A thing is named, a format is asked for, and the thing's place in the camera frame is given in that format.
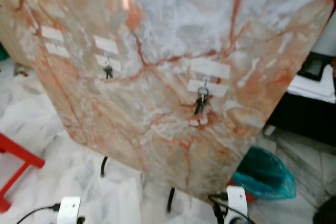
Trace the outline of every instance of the marble board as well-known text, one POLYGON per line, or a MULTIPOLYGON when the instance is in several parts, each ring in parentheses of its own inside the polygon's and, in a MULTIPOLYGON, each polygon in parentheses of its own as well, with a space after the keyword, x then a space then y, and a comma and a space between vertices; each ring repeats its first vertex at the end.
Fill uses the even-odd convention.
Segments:
POLYGON ((0 4, 74 141, 200 198, 225 188, 333 8, 333 0, 0 4), (208 103, 194 115, 205 81, 208 103))

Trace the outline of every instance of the red object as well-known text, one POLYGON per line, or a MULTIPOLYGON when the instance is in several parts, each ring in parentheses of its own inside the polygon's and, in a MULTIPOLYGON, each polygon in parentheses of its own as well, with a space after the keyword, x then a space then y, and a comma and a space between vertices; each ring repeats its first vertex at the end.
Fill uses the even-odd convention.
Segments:
POLYGON ((17 143, 10 140, 7 136, 0 133, 0 153, 9 152, 13 155, 21 158, 24 164, 17 170, 9 181, 0 189, 0 213, 5 212, 10 208, 10 203, 4 199, 5 193, 10 189, 14 182, 20 177, 20 175, 29 167, 33 165, 37 168, 42 168, 45 161, 38 156, 30 153, 17 143))
MULTIPOLYGON (((229 183, 227 183, 228 186, 235 186, 236 184, 233 182, 232 179, 230 179, 229 183)), ((254 197, 253 195, 251 194, 248 194, 247 192, 245 192, 245 195, 246 195, 246 201, 248 203, 251 203, 253 201, 256 201, 258 198, 254 197)))

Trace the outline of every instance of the floor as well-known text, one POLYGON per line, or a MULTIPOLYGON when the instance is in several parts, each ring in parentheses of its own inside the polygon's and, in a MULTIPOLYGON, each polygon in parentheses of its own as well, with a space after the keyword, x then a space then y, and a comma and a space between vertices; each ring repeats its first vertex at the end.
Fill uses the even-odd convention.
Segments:
MULTIPOLYGON (((12 207, 0 223, 16 223, 26 212, 59 202, 64 196, 81 197, 80 215, 86 223, 215 224, 210 205, 180 191, 172 212, 165 211, 169 188, 146 182, 140 171, 108 159, 100 177, 103 156, 73 142, 33 72, 13 77, 14 64, 0 62, 0 132, 42 157, 46 164, 30 168, 6 194, 12 207)), ((336 150, 285 131, 262 134, 257 145, 279 156, 297 180, 291 200, 258 200, 249 215, 259 224, 312 223, 316 208, 336 194, 336 150)), ((21 162, 0 155, 0 186, 21 162)), ((24 223, 56 223, 57 214, 37 212, 24 223)))

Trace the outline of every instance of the red chair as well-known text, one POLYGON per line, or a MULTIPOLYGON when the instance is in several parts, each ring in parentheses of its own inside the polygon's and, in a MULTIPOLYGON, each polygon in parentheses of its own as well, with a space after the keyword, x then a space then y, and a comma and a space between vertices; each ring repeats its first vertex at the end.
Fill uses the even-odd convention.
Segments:
POLYGON ((42 168, 45 161, 38 156, 30 153, 26 149, 22 148, 17 143, 14 143, 7 136, 0 133, 0 153, 9 152, 13 155, 21 158, 24 164, 20 167, 19 170, 9 179, 9 181, 0 189, 0 213, 7 211, 11 204, 4 199, 5 193, 10 189, 14 182, 20 177, 20 175, 29 167, 33 165, 37 168, 42 168))

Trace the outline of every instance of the white tape strip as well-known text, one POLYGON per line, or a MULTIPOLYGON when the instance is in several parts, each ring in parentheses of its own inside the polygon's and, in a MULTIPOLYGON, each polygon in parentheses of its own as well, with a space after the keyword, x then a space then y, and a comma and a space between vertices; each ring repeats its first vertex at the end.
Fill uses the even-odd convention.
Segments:
MULTIPOLYGON (((97 62, 101 66, 105 66, 105 62, 107 61, 106 56, 103 55, 95 55, 97 62)), ((121 63, 118 60, 111 59, 110 58, 110 65, 113 68, 113 70, 120 72, 121 71, 121 63)))
POLYGON ((191 62, 191 68, 194 72, 202 73, 206 76, 213 76, 221 79, 230 78, 230 66, 215 61, 194 59, 191 62))
MULTIPOLYGON (((197 92, 198 88, 202 86, 204 86, 204 81, 189 80, 188 91, 197 92)), ((229 86, 208 82, 206 84, 206 87, 208 88, 210 95, 214 95, 216 97, 223 97, 225 96, 229 86)))
POLYGON ((64 42, 62 32, 52 27, 41 26, 41 33, 43 37, 48 39, 55 39, 64 42))
POLYGON ((45 46, 48 50, 48 53, 52 55, 60 55, 66 58, 70 58, 69 53, 65 47, 55 46, 54 44, 49 42, 45 42, 45 46))
POLYGON ((93 37, 96 42, 96 46, 99 49, 104 50, 106 52, 111 52, 115 55, 118 54, 117 43, 115 41, 110 40, 110 39, 105 39, 97 35, 94 35, 93 37))

